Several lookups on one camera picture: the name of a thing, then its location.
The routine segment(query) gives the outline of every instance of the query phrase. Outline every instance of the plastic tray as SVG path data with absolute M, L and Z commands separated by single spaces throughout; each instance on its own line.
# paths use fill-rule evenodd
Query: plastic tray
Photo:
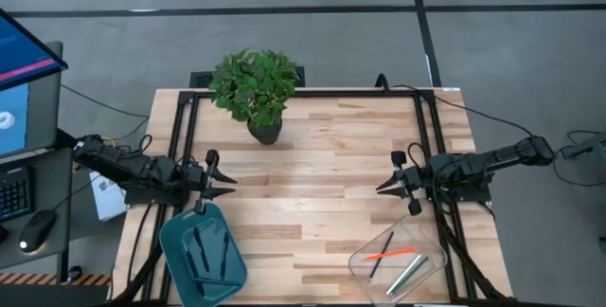
M 194 239 L 194 228 L 200 232 L 206 254 L 208 271 Z M 221 278 L 223 258 L 223 237 L 227 234 L 225 253 L 225 275 Z M 193 210 L 184 211 L 168 221 L 160 231 L 160 244 L 169 265 L 170 274 L 185 307 L 211 307 L 238 293 L 246 282 L 246 265 L 236 247 L 232 234 L 219 208 L 206 204 L 205 214 L 198 215 Z M 187 252 L 195 264 L 198 277 L 237 283 L 225 285 L 203 282 L 205 295 L 202 296 L 193 277 L 193 270 L 187 259 Z
M 370 274 L 377 260 L 367 260 L 366 257 L 383 253 L 391 233 L 393 236 L 385 252 L 414 247 L 415 252 L 385 257 L 377 266 L 372 279 Z M 411 264 L 417 255 L 426 256 L 425 262 L 409 280 L 392 296 L 387 290 Z M 413 289 L 429 278 L 437 270 L 446 265 L 446 253 L 438 243 L 429 239 L 421 230 L 415 217 L 406 216 L 384 231 L 377 238 L 355 252 L 349 258 L 349 270 L 366 296 L 375 305 L 394 306 L 406 297 Z

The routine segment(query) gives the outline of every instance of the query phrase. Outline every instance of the potted plant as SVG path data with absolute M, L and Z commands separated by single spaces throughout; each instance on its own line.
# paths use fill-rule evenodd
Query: potted plant
M 230 111 L 236 121 L 247 121 L 248 131 L 260 143 L 275 143 L 287 108 L 284 102 L 299 81 L 296 63 L 282 52 L 244 49 L 223 57 L 215 68 L 209 88 L 216 91 L 212 99 L 217 107 Z

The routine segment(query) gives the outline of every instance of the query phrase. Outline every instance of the monitor screen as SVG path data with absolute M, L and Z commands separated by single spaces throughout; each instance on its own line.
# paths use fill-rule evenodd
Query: monitor screen
M 0 90 L 65 68 L 63 60 L 0 10 Z

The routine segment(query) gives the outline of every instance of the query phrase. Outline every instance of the green leaves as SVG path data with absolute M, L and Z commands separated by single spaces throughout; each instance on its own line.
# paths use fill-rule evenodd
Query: green leaves
M 252 76 L 246 76 L 246 82 L 251 88 L 257 88 L 257 80 Z
M 286 109 L 283 102 L 294 94 L 294 82 L 299 81 L 296 63 L 271 50 L 244 49 L 223 57 L 215 68 L 209 88 L 216 92 L 217 107 L 256 128 L 279 123 Z

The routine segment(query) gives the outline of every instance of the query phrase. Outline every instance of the wooden table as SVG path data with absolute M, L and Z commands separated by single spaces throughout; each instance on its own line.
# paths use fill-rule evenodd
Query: wooden table
M 437 89 L 436 94 L 463 104 L 460 92 Z M 153 143 L 147 154 L 167 153 L 178 95 L 176 89 L 156 92 L 148 126 Z M 239 181 L 237 192 L 215 201 L 230 224 L 248 267 L 246 285 L 226 303 L 369 303 L 349 274 L 348 259 L 408 213 L 407 200 L 379 196 L 375 188 L 393 171 L 390 152 L 419 142 L 413 100 L 292 98 L 287 106 L 279 141 L 262 146 L 250 136 L 245 123 L 231 120 L 209 99 L 200 101 L 192 154 L 204 159 L 206 150 L 219 150 L 220 169 Z M 441 102 L 437 108 L 448 151 L 473 152 L 466 112 Z M 429 114 L 425 115 L 433 139 Z M 188 116 L 186 108 L 180 135 L 186 134 Z M 413 148 L 412 156 L 422 162 L 418 148 Z M 196 197 L 197 192 L 192 193 L 186 208 L 193 207 Z M 437 239 L 431 204 L 424 198 L 421 203 L 423 212 L 414 222 Z M 491 216 L 477 204 L 464 203 L 459 208 L 470 255 L 495 287 L 510 295 Z M 134 207 L 128 211 L 114 269 L 115 296 L 126 286 L 134 238 L 144 210 L 145 207 Z M 143 225 L 134 274 L 150 252 L 156 211 L 157 207 L 151 208 Z M 156 266 L 151 298 L 159 297 L 164 264 L 163 257 Z M 458 293 L 464 297 L 456 255 L 453 264 Z M 405 300 L 448 301 L 443 270 Z M 178 303 L 179 296 L 172 285 L 169 304 Z

